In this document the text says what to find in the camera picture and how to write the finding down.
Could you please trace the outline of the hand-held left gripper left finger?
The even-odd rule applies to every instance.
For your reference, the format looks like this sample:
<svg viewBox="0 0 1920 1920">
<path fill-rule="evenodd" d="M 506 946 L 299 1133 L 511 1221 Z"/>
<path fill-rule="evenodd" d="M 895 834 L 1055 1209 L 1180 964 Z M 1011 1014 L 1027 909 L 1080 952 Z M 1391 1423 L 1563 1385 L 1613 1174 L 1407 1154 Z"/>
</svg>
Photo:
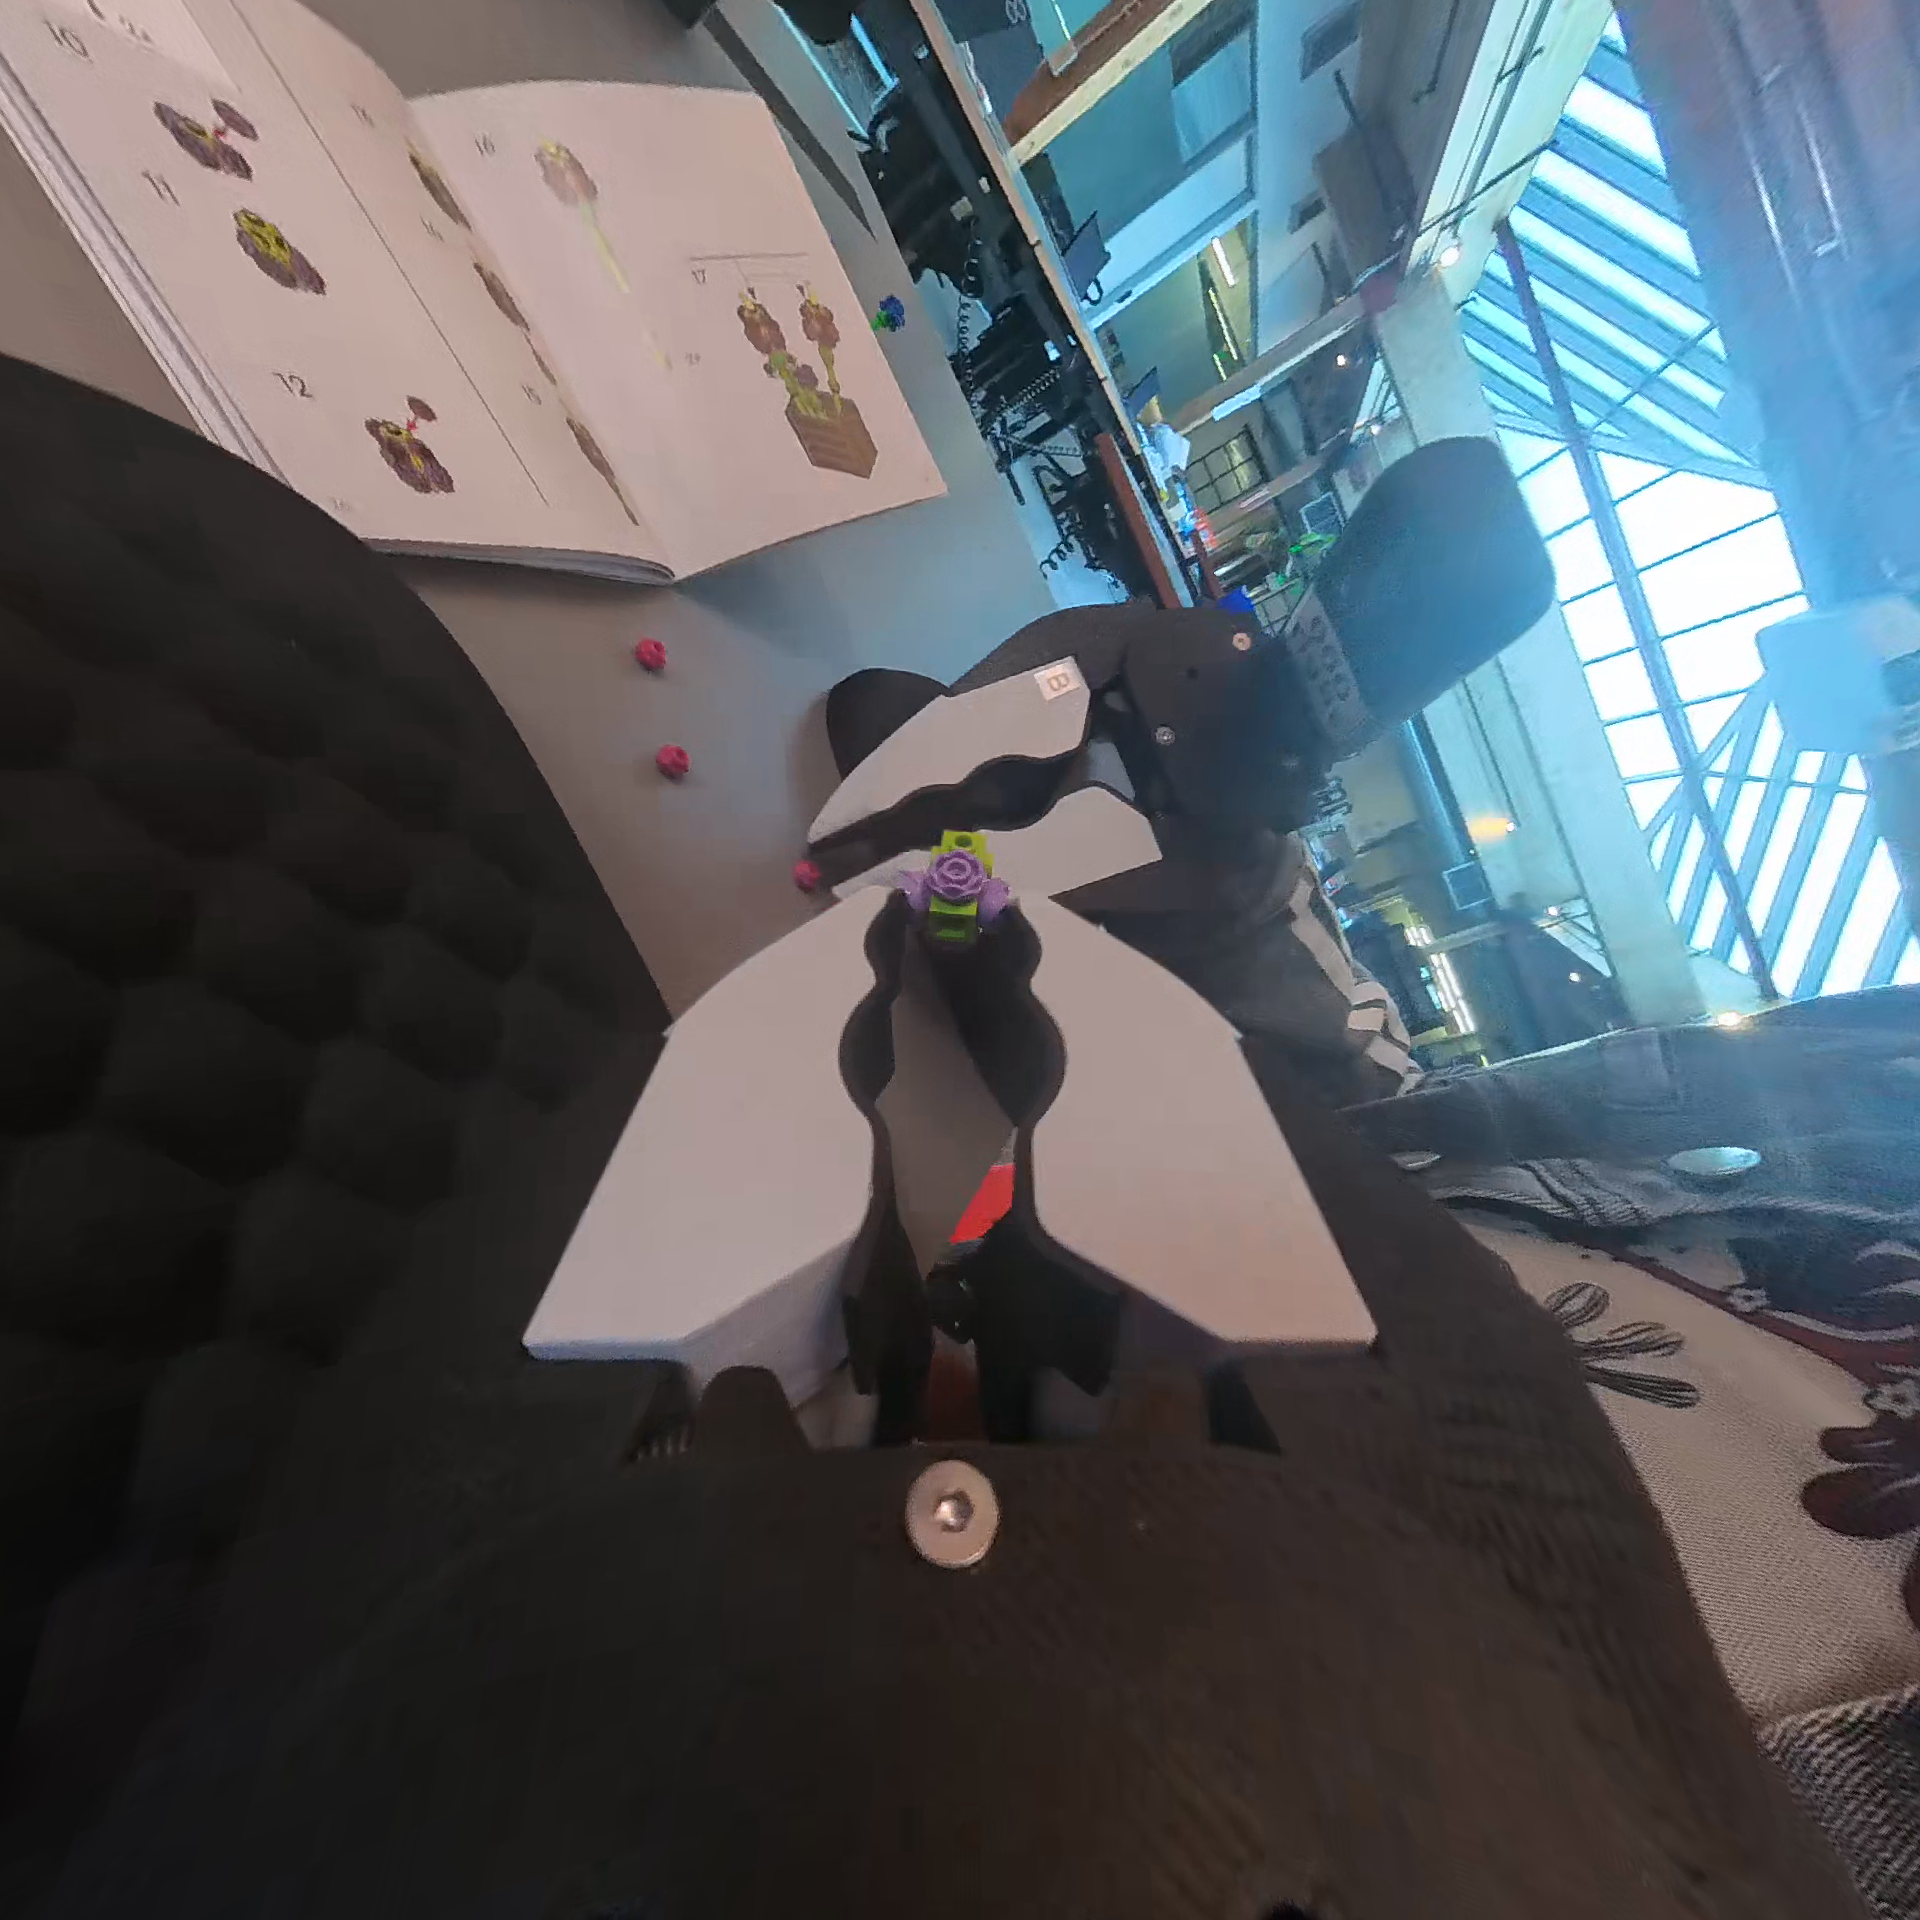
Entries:
<svg viewBox="0 0 1920 1920">
<path fill-rule="evenodd" d="M 879 1441 L 921 1429 L 931 1308 L 879 1116 L 916 924 L 852 895 L 709 988 L 656 1068 L 523 1330 L 537 1359 L 737 1367 L 793 1405 L 842 1370 Z"/>
</svg>

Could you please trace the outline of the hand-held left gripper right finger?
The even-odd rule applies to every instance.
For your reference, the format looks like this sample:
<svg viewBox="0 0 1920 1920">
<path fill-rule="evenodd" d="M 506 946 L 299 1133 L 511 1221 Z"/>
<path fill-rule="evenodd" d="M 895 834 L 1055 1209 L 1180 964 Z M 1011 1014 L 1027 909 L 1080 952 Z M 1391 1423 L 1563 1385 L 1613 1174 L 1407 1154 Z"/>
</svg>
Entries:
<svg viewBox="0 0 1920 1920">
<path fill-rule="evenodd" d="M 981 1417 L 1044 1376 L 1359 1358 L 1377 1318 L 1241 1048 L 1175 973 L 1023 895 L 965 958 L 965 1041 L 1011 1122 L 1012 1198 L 968 1262 Z"/>
</svg>

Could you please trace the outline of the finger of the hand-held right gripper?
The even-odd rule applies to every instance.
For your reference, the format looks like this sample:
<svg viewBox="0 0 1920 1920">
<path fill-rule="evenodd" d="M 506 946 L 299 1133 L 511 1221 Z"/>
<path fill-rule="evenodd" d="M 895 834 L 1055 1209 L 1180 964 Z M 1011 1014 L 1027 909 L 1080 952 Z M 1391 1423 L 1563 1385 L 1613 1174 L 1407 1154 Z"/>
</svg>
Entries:
<svg viewBox="0 0 1920 1920">
<path fill-rule="evenodd" d="M 1044 809 L 1065 790 L 1095 729 L 1095 709 L 1095 686 L 1077 660 L 1027 668 L 983 687 L 935 696 L 842 784 L 867 797 L 857 812 L 945 784 L 1042 784 L 1037 809 Z M 808 857 L 829 869 L 829 800 L 808 830 Z"/>
<path fill-rule="evenodd" d="M 1153 823 L 1116 789 L 1073 784 L 1037 809 L 1042 797 L 1042 784 L 945 784 L 857 812 L 867 797 L 842 784 L 829 794 L 833 895 L 900 892 L 935 864 L 946 832 L 971 832 L 977 864 L 1012 895 L 1059 898 L 1161 862 Z"/>
</svg>

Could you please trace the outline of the purple toy flower brick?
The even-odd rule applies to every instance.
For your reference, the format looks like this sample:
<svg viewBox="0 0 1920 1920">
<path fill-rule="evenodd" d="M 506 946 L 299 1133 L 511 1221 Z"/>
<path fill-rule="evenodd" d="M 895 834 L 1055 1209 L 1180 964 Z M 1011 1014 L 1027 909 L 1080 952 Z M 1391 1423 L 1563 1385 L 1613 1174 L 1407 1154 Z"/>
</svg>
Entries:
<svg viewBox="0 0 1920 1920">
<path fill-rule="evenodd" d="M 935 849 L 925 866 L 900 869 L 895 887 L 929 925 L 993 924 L 1015 898 L 995 874 L 993 860 L 977 848 Z"/>
</svg>

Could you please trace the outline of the grey desk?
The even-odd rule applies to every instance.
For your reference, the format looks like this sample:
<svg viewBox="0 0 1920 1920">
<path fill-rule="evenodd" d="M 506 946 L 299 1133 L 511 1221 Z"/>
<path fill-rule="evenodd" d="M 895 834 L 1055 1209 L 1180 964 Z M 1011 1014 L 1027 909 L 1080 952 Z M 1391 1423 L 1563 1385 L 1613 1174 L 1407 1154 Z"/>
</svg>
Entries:
<svg viewBox="0 0 1920 1920">
<path fill-rule="evenodd" d="M 308 5 L 403 90 L 516 79 L 681 81 L 741 88 L 729 47 L 664 5 Z M 823 73 L 772 5 L 721 16 L 863 193 L 864 231 L 819 164 L 796 164 L 863 301 L 915 293 L 873 191 L 837 136 Z M 4 135 L 4 352 L 181 425 L 191 413 Z M 835 786 L 821 701 L 863 664 L 959 680 L 1056 609 L 1012 492 L 978 441 L 933 321 L 931 293 L 889 343 L 946 493 L 643 592 L 593 577 L 436 559 L 401 573 L 484 673 L 539 760 L 669 1012 L 800 925 L 819 901 L 791 879 Z M 667 669 L 633 644 L 656 637 Z M 656 749 L 691 749 L 669 784 Z M 1003 1145 L 945 1001 L 915 970 L 896 1002 L 896 1076 L 881 1110 L 916 1260 L 948 1240 Z"/>
</svg>

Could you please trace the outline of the small red object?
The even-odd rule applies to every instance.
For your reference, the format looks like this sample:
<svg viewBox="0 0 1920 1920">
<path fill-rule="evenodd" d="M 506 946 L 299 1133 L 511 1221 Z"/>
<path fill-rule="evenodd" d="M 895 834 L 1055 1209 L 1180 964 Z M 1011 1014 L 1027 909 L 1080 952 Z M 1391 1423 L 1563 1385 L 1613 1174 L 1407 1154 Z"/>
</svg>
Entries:
<svg viewBox="0 0 1920 1920">
<path fill-rule="evenodd" d="M 954 1222 L 948 1248 L 959 1252 L 981 1244 L 1011 1213 L 1015 1198 L 1017 1156 L 1012 1146 L 1003 1146 Z"/>
</svg>

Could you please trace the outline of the long wooden workbench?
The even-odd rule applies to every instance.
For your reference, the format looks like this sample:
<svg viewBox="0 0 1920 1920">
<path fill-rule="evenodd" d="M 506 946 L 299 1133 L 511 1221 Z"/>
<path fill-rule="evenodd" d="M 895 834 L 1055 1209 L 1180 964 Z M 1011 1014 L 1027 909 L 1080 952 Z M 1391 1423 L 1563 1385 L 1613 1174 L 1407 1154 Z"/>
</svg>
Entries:
<svg viewBox="0 0 1920 1920">
<path fill-rule="evenodd" d="M 863 9 L 896 73 L 896 106 L 929 146 L 945 216 L 965 231 L 963 295 L 991 311 L 959 333 L 963 391 L 1011 465 L 1061 476 L 1061 508 L 1091 562 L 1161 607 L 1196 607 L 1211 588 L 1153 486 L 1153 471 L 1068 258 L 1023 164 L 968 73 L 937 5 Z"/>
</svg>

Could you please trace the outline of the beige printed shirt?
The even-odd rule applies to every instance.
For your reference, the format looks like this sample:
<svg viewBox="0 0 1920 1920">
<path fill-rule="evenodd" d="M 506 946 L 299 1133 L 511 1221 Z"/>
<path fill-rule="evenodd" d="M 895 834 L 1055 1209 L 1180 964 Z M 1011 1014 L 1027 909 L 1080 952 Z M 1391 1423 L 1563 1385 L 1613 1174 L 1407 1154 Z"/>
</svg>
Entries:
<svg viewBox="0 0 1920 1920">
<path fill-rule="evenodd" d="M 1748 1716 L 1915 1690 L 1915 1238 L 1456 1216 L 1572 1345 Z"/>
</svg>

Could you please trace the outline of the black quilted pad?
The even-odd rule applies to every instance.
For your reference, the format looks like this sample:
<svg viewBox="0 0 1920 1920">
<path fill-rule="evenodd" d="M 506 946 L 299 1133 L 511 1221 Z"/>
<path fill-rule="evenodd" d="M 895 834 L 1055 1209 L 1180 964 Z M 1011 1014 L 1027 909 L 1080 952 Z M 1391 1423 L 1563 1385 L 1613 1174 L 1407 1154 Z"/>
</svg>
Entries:
<svg viewBox="0 0 1920 1920">
<path fill-rule="evenodd" d="M 464 647 L 264 471 L 4 359 L 4 1608 L 195 1564 L 522 1318 L 666 996 Z"/>
</svg>

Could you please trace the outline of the open instruction booklet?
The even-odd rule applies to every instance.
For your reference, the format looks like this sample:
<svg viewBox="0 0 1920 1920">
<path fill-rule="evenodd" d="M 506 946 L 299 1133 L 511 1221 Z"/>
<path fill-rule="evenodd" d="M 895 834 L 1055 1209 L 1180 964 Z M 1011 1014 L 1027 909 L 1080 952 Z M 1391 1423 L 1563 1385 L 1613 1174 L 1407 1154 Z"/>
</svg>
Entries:
<svg viewBox="0 0 1920 1920">
<path fill-rule="evenodd" d="M 945 495 L 749 88 L 412 100 L 303 5 L 4 5 L 2 78 L 200 431 L 372 546 L 659 583 Z"/>
</svg>

